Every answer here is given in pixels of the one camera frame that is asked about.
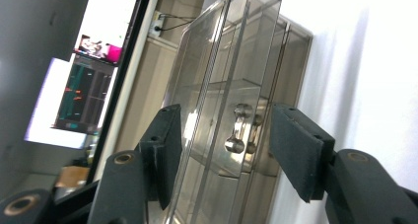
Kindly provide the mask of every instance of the white wall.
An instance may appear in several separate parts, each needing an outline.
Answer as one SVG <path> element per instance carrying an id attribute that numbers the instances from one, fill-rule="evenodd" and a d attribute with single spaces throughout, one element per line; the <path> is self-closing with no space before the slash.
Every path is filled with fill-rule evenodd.
<path id="1" fill-rule="evenodd" d="M 328 131 L 335 150 L 375 156 L 418 191 L 416 0 L 283 0 L 281 14 L 311 30 L 298 108 Z M 271 223 L 326 223 L 324 202 L 305 204 L 280 181 Z"/>

